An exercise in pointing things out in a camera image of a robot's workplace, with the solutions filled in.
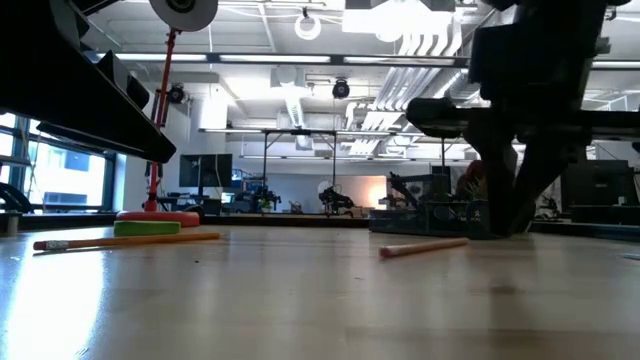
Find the window frame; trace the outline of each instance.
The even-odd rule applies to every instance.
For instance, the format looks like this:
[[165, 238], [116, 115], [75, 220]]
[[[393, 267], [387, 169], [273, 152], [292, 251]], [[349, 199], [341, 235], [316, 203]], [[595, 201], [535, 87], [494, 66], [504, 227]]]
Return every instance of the window frame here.
[[[75, 151], [82, 154], [99, 156], [105, 159], [104, 179], [102, 188], [102, 205], [89, 206], [89, 205], [56, 205], [56, 204], [44, 204], [48, 210], [54, 211], [81, 211], [81, 210], [98, 210], [102, 212], [113, 211], [113, 194], [115, 183], [115, 161], [116, 154], [112, 152], [99, 152], [92, 151], [92, 149], [74, 145], [62, 140], [51, 139], [45, 136], [38, 136], [29, 132], [31, 119], [16, 115], [16, 121], [14, 127], [8, 127], [0, 125], [0, 133], [13, 136], [13, 149], [11, 156], [26, 159], [27, 154], [24, 153], [22, 134], [25, 131], [26, 140], [33, 142], [40, 142], [41, 144], [47, 144], [59, 149]], [[9, 184], [22, 189], [25, 182], [26, 169], [23, 167], [12, 167], [9, 173]], [[34, 209], [43, 209], [42, 204], [33, 204]]]

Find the wooden table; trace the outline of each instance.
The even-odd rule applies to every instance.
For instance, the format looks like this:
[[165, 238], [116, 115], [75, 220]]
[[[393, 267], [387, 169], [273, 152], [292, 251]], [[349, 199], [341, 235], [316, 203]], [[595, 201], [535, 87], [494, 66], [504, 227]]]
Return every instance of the wooden table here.
[[0, 242], [0, 358], [633, 359], [638, 246], [532, 235], [380, 261], [419, 237], [201, 227], [226, 242], [34, 256]]

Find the green eraser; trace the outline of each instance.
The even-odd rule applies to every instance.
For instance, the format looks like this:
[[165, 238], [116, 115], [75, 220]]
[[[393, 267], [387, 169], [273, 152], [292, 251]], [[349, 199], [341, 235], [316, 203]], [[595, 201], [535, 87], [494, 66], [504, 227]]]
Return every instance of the green eraser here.
[[174, 221], [116, 221], [114, 236], [172, 235], [180, 232], [180, 223]]

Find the ceiling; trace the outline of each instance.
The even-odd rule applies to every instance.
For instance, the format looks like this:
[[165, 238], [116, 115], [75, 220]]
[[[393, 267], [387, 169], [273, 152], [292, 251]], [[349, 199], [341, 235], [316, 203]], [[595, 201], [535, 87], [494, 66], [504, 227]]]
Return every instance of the ceiling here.
[[[396, 54], [400, 42], [385, 43], [371, 34], [344, 33], [341, 25], [322, 21], [320, 35], [312, 41], [303, 40], [294, 31], [294, 22], [301, 10], [293, 4], [289, 8], [264, 8], [263, 19], [258, 6], [246, 1], [221, 2], [215, 20], [208, 28], [198, 32], [182, 33], [177, 40], [176, 52], [234, 52], [234, 53], [335, 53], [335, 54]], [[344, 8], [344, 0], [315, 0], [309, 5], [310, 11], [339, 17]], [[473, 30], [475, 24], [488, 12], [482, 4], [475, 12], [466, 12], [463, 19], [463, 36]], [[640, 0], [619, 8], [620, 18], [640, 19]], [[92, 28], [84, 41], [97, 51], [114, 50], [116, 52], [165, 52], [167, 25], [162, 22], [145, 0], [125, 0], [109, 6], [90, 18]], [[603, 36], [609, 36], [612, 52], [605, 55], [610, 58], [640, 59], [640, 45], [637, 34], [640, 22], [615, 20], [606, 22]], [[173, 74], [217, 73], [229, 90], [237, 98], [243, 112], [231, 112], [231, 117], [241, 120], [247, 118], [274, 118], [284, 110], [283, 99], [264, 96], [270, 87], [268, 65], [201, 65], [174, 64]], [[140, 63], [132, 70], [147, 77], [157, 79], [161, 65]], [[307, 84], [313, 84], [311, 96], [302, 99], [306, 112], [337, 112], [344, 114], [349, 101], [334, 101], [331, 96], [333, 82], [344, 77], [349, 81], [351, 97], [375, 97], [385, 81], [388, 68], [377, 67], [304, 67]], [[186, 84], [189, 92], [206, 94], [209, 86], [203, 83]], [[616, 91], [640, 90], [640, 73], [594, 72], [591, 74], [589, 89], [602, 90], [599, 100], [619, 97]]]

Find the red pole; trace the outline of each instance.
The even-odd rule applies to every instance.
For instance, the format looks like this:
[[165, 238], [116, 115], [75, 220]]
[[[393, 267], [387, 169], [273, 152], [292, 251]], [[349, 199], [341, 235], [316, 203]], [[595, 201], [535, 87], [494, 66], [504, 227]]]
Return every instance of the red pole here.
[[[167, 58], [164, 61], [164, 74], [162, 75], [162, 87], [160, 88], [160, 101], [154, 122], [158, 130], [162, 126], [164, 115], [164, 104], [167, 101], [167, 87], [169, 86], [169, 73], [171, 72], [171, 57], [173, 48], [176, 45], [176, 35], [178, 30], [171, 28], [169, 40], [167, 41]], [[144, 203], [144, 211], [154, 212], [158, 210], [158, 163], [151, 163], [151, 181], [149, 182], [149, 197]]]

